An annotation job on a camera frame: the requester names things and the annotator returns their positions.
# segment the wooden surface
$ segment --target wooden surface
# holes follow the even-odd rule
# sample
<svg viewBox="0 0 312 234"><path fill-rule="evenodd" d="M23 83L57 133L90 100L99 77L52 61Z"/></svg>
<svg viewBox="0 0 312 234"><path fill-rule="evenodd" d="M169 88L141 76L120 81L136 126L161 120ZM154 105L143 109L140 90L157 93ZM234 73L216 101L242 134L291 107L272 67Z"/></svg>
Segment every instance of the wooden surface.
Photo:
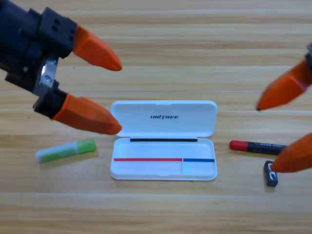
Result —
<svg viewBox="0 0 312 234"><path fill-rule="evenodd" d="M312 170L279 174L274 156L233 152L231 140L291 144L312 131L312 93L256 112L262 90L295 65L312 35L310 0L16 0L46 6L111 44L121 72L70 56L61 89L110 108L115 100L200 99L218 105L218 176L210 182L117 181L116 136L99 136L36 114L36 97L0 72L1 234L310 234ZM34 152L87 137L96 153L39 165Z"/></svg>

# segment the green cap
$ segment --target green cap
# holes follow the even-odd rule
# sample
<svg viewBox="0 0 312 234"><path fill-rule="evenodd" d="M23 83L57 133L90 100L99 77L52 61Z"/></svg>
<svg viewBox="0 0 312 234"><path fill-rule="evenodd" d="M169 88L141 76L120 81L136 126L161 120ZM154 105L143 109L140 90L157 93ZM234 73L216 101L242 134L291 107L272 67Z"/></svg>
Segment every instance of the green cap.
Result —
<svg viewBox="0 0 312 234"><path fill-rule="evenodd" d="M77 146L80 154L97 149L96 141L93 138L77 141Z"/></svg>

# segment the red line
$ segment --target red line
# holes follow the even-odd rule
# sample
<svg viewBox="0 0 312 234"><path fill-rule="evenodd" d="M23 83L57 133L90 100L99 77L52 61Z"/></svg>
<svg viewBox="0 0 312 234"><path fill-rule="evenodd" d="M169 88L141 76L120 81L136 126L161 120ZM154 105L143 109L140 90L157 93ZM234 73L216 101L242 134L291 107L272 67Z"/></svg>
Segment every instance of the red line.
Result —
<svg viewBox="0 0 312 234"><path fill-rule="evenodd" d="M122 158L122 157L118 157L118 158L114 158L114 161L143 161L143 162L150 162L150 161L174 161L174 162L182 162L182 159L181 158L135 158L135 157L132 157L132 158Z"/></svg>

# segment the white case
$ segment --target white case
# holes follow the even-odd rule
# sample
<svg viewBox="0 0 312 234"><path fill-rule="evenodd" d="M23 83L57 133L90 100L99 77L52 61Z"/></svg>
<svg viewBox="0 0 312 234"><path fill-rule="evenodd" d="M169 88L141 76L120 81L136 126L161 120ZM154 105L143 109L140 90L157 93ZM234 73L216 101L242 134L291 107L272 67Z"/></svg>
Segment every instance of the white case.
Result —
<svg viewBox="0 0 312 234"><path fill-rule="evenodd" d="M217 105L213 101L116 101L112 104L111 112L122 126L117 135L123 137L114 143L111 162L113 178L124 180L216 178L214 144L206 138L215 130ZM149 141L131 141L138 138ZM174 161L127 161L132 158L135 160L160 158Z"/></svg>

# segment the blue line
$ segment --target blue line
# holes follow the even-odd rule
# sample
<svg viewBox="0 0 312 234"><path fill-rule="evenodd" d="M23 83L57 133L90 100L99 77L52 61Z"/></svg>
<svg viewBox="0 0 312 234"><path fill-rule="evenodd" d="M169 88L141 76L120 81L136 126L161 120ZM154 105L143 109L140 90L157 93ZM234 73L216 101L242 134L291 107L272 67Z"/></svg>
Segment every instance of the blue line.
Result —
<svg viewBox="0 0 312 234"><path fill-rule="evenodd" d="M183 162L215 162L215 160L207 158L184 158Z"/></svg>

